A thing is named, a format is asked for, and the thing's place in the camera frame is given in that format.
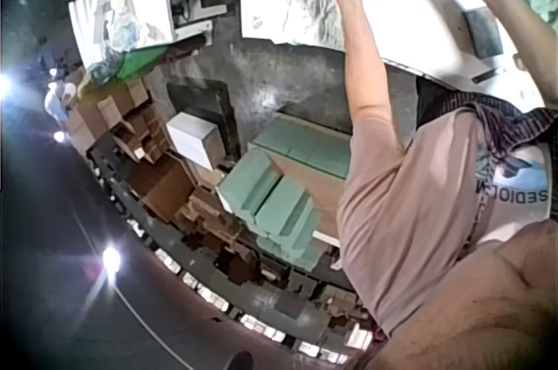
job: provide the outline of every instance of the brown cardboard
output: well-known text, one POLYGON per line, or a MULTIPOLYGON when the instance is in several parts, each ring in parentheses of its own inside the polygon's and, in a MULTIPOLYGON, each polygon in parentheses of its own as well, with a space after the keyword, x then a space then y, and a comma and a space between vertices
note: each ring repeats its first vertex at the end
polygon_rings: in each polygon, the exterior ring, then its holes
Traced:
POLYGON ((227 214, 222 207, 221 201, 216 196, 211 195, 203 188, 197 188, 190 196, 190 202, 195 206, 199 206, 209 213, 211 216, 222 216, 227 214))
POLYGON ((155 143, 155 140, 151 138, 147 138, 143 142, 143 148, 146 151, 146 161, 150 163, 157 162, 163 155, 163 152, 160 151, 159 146, 155 143))
POLYGON ((100 101, 97 106, 110 128, 119 124, 134 109, 132 96, 125 84, 117 84, 112 95, 100 101))
POLYGON ((139 162, 145 156, 140 139, 130 133, 124 126, 116 128, 112 133, 112 137, 120 149, 134 162, 139 162))
POLYGON ((125 128, 138 139, 143 140, 149 135, 147 124, 141 113, 129 113, 121 121, 125 128))
POLYGON ((141 106, 149 99, 149 95, 147 94, 147 89, 142 78, 127 80, 126 85, 134 107, 141 106))
POLYGON ((156 121, 157 117, 155 117, 155 111, 153 110, 153 104, 147 104, 141 108, 141 116, 146 123, 150 123, 152 121, 156 121))
POLYGON ((141 201, 164 223, 173 220, 194 192, 194 185, 180 163, 166 154, 154 165, 146 161, 135 165, 129 183, 141 201))
POLYGON ((62 124, 70 142, 81 154, 85 154, 109 130, 105 118, 94 104, 74 107, 68 113, 68 120, 62 124))

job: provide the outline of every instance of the bright light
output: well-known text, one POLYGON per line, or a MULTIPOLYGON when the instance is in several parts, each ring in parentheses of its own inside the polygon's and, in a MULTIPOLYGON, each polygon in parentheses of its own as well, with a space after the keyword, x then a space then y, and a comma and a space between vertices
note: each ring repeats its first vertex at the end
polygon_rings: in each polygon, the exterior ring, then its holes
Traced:
POLYGON ((66 135, 64 132, 56 132, 54 134, 54 140, 57 141, 58 143, 64 143, 64 140, 66 140, 66 135))
POLYGON ((103 252, 103 264, 109 276, 114 276, 120 269, 120 254, 112 246, 103 252))
POLYGON ((7 76, 0 75, 0 99, 10 90, 11 81, 7 76))

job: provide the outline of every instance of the gray floor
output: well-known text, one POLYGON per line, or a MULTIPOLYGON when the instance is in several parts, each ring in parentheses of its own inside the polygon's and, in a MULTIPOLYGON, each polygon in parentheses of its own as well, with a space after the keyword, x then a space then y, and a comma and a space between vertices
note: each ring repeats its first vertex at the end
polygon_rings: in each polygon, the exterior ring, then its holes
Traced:
MULTIPOLYGON (((168 83, 182 85, 186 78, 211 79, 228 86, 243 149, 280 109, 351 133, 341 52, 242 39, 240 31, 238 14, 222 17, 215 22, 213 45, 196 56, 159 66, 146 76, 162 117, 169 120, 175 114, 167 95, 168 83)), ((388 66, 391 103, 404 142, 415 127, 414 78, 388 66)))

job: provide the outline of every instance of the cardboard box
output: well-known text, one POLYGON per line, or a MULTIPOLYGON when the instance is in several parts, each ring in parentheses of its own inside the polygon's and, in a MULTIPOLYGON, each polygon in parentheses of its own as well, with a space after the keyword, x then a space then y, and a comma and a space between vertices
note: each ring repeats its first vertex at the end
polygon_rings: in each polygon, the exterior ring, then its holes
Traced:
POLYGON ((116 85, 111 96, 100 101, 97 106, 110 128, 119 124, 134 109, 132 96, 125 84, 116 85))
POLYGON ((151 123, 152 121, 157 121, 153 104, 147 104, 146 106, 143 106, 140 112, 143 120, 145 120, 147 124, 151 123))
POLYGON ((85 154, 109 130, 105 118, 94 104, 73 108, 62 126, 80 154, 85 154))
POLYGON ((130 133, 135 135, 139 140, 143 140, 149 135, 146 121, 144 120, 141 113, 129 113, 124 117, 124 119, 122 119, 121 123, 124 125, 125 128, 128 129, 130 133))
POLYGON ((155 163, 163 155, 163 152, 160 151, 155 140, 151 138, 147 138, 147 140, 143 142, 143 148, 146 152, 146 161, 150 163, 155 163))
POLYGON ((173 220, 194 192, 194 185, 184 168, 167 154, 154 165, 146 161, 134 165, 129 184, 140 200, 164 223, 173 220))
POLYGON ((208 193, 203 188, 197 188, 192 193, 192 195, 190 196, 190 202, 194 206, 207 211, 211 216, 218 217, 226 214, 225 210, 221 206, 221 202, 219 201, 219 199, 208 193))
POLYGON ((132 98, 134 107, 141 106, 149 99, 149 95, 147 94, 147 89, 142 78, 127 80, 126 86, 132 98))
POLYGON ((216 124, 187 113, 178 113, 167 123, 167 131, 176 151, 214 170, 225 157, 225 147, 216 124))
POLYGON ((112 133, 114 142, 126 153, 134 162, 139 162, 146 155, 141 140, 130 133, 124 126, 120 126, 112 133))

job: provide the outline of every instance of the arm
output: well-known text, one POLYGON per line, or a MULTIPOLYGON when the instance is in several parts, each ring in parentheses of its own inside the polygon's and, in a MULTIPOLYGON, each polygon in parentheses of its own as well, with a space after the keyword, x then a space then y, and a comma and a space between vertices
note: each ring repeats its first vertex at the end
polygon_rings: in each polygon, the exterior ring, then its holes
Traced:
POLYGON ((547 106, 558 107, 555 32, 524 0, 484 0, 506 28, 547 106))
POLYGON ((350 117, 355 123, 366 117, 392 122, 387 74, 362 0, 337 0, 345 41, 345 87, 350 117))

